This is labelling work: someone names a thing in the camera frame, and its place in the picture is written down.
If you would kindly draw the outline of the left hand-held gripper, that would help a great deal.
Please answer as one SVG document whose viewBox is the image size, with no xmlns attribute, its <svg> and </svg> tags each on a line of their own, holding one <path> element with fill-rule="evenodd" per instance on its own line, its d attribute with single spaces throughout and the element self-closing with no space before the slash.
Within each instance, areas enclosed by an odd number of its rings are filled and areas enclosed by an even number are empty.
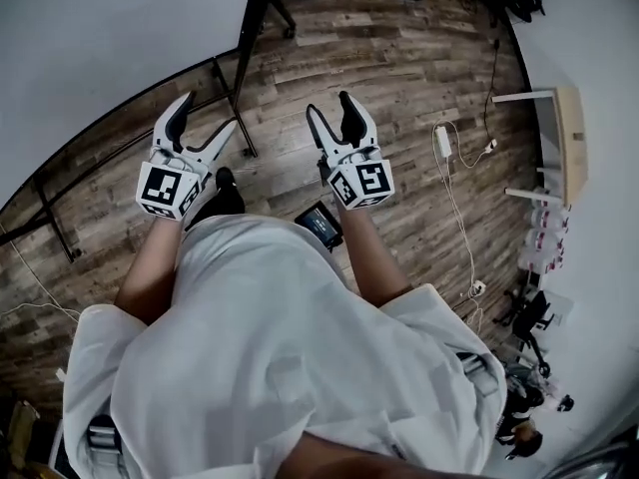
<svg viewBox="0 0 639 479">
<path fill-rule="evenodd" d="M 141 166 L 136 202 L 147 214 L 182 221 L 203 192 L 214 164 L 237 127 L 224 121 L 199 147 L 181 145 L 196 93 L 176 99 L 156 121 L 150 159 Z"/>
</svg>

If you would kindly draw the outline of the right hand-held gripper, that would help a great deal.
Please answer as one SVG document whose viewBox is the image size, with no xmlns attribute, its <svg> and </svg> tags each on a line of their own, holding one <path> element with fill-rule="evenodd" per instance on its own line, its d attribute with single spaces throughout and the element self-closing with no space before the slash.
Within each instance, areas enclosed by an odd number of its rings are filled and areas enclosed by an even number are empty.
<svg viewBox="0 0 639 479">
<path fill-rule="evenodd" d="M 390 161 L 381 156 L 368 110 L 347 91 L 340 91 L 338 98 L 343 111 L 341 139 L 315 105 L 306 109 L 316 146 L 323 151 L 318 161 L 322 182 L 346 210 L 376 206 L 394 194 Z"/>
</svg>

